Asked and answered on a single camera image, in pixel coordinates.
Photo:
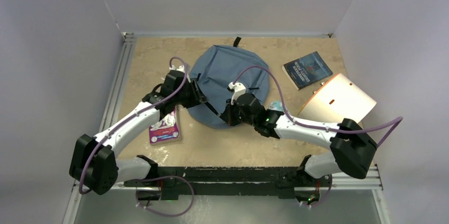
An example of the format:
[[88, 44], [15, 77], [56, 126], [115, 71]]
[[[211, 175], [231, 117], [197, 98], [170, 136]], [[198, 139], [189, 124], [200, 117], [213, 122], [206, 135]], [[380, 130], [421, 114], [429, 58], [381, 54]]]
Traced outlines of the blue fabric backpack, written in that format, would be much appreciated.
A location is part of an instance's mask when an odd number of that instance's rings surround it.
[[188, 108], [189, 115], [197, 122], [212, 129], [229, 129], [227, 122], [219, 115], [225, 112], [226, 100], [232, 97], [227, 90], [229, 83], [237, 80], [248, 93], [254, 94], [264, 103], [270, 76], [266, 72], [268, 64], [254, 52], [238, 47], [237, 37], [232, 46], [213, 45], [195, 62], [190, 78], [196, 79], [207, 104]]

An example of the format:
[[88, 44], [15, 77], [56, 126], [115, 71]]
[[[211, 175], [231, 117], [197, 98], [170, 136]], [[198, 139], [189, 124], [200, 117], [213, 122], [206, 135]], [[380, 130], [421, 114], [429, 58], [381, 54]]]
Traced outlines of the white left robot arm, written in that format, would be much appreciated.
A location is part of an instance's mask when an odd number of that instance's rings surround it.
[[171, 70], [163, 83], [146, 94], [141, 102], [119, 122], [90, 137], [80, 136], [75, 143], [69, 175], [98, 195], [106, 193], [117, 182], [138, 180], [144, 186], [157, 182], [154, 162], [147, 157], [118, 161], [123, 149], [144, 130], [161, 121], [177, 105], [194, 107], [207, 101], [198, 79]]

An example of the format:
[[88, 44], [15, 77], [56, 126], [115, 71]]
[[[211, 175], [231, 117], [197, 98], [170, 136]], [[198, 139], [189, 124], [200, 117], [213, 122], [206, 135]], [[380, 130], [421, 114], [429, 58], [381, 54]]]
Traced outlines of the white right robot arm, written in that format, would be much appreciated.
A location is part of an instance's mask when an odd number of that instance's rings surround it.
[[320, 123], [299, 118], [289, 118], [283, 111], [264, 108], [251, 93], [245, 93], [236, 101], [228, 99], [220, 118], [229, 126], [245, 123], [253, 126], [264, 137], [295, 139], [328, 150], [321, 155], [306, 157], [297, 178], [303, 185], [310, 185], [325, 175], [343, 172], [364, 179], [377, 151], [377, 143], [351, 119], [340, 123]]

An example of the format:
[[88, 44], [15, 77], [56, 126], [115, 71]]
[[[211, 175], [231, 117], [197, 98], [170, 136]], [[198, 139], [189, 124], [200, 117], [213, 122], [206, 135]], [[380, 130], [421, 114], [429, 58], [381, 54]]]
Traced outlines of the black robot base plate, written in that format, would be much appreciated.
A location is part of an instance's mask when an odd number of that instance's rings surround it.
[[279, 199], [316, 201], [330, 177], [313, 178], [298, 167], [157, 167], [147, 178], [130, 180], [126, 187], [140, 190], [139, 200], [149, 198], [145, 187], [161, 189], [162, 200], [180, 195], [276, 196]]

